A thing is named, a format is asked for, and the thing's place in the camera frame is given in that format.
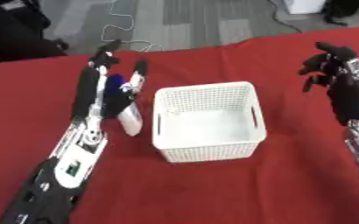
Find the plastic basket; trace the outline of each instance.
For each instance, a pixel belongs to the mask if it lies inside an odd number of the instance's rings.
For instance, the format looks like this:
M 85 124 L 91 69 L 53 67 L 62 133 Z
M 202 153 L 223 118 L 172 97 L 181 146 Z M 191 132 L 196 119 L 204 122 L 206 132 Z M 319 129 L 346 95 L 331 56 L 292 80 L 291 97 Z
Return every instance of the plastic basket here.
M 246 81 L 160 89 L 152 126 L 153 144 L 172 163 L 247 158 L 266 137 Z

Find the robotic arm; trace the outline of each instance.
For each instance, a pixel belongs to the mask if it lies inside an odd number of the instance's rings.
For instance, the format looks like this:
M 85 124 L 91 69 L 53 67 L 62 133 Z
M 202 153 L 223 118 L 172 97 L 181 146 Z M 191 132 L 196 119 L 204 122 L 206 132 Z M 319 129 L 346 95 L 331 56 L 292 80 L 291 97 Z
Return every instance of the robotic arm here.
M 310 76 L 303 91 L 313 84 L 327 88 L 336 119 L 346 127 L 344 142 L 359 165 L 359 58 L 346 46 L 317 43 L 316 47 L 326 53 L 306 60 L 299 74 L 320 74 Z
M 140 60 L 132 81 L 116 87 L 109 85 L 107 73 L 119 63 L 112 52 L 120 44 L 121 40 L 117 40 L 101 47 L 89 60 L 80 75 L 69 128 L 48 159 L 20 187 L 0 224 L 68 223 L 108 142 L 101 129 L 102 120 L 120 115 L 134 102 L 144 83 L 147 64 Z

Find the red tablecloth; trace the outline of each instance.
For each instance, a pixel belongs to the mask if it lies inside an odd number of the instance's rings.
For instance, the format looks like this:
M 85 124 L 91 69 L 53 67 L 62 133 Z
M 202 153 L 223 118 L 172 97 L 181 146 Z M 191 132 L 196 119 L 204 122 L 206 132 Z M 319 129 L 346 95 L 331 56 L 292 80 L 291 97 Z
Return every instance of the red tablecloth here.
M 301 62 L 315 41 L 352 46 L 359 28 L 254 38 L 175 52 L 119 52 L 113 73 L 151 64 L 138 102 L 145 126 L 126 136 L 106 122 L 109 145 L 72 223 L 359 224 L 359 177 L 325 89 L 302 94 Z M 0 214 L 67 125 L 86 56 L 0 64 Z M 151 145 L 154 93 L 165 87 L 250 81 L 268 130 L 246 159 L 168 164 Z

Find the white robotic hand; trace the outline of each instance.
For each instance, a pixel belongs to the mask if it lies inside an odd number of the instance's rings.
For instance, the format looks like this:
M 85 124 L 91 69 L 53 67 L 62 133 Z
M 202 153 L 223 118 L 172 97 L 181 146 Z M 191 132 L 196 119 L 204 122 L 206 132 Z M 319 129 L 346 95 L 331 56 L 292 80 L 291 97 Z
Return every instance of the white robotic hand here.
M 107 134 L 104 118 L 118 117 L 140 91 L 146 61 L 135 65 L 129 83 L 109 93 L 107 73 L 119 62 L 112 57 L 121 40 L 99 49 L 81 72 L 72 107 L 71 124 L 47 160 L 23 183 L 0 218 L 0 224 L 66 224 L 102 154 Z

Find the basket handle hole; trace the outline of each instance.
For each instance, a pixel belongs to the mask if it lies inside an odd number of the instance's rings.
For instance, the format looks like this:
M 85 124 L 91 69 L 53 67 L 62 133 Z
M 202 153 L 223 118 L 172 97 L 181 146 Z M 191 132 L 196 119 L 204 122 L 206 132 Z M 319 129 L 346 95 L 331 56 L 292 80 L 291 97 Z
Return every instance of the basket handle hole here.
M 158 115 L 158 136 L 160 136 L 160 123 L 161 123 L 161 116 Z
M 257 123 L 257 117 L 256 117 L 256 111 L 254 107 L 251 107 L 251 114 L 253 116 L 253 122 L 255 123 L 255 128 L 258 127 L 258 123 Z

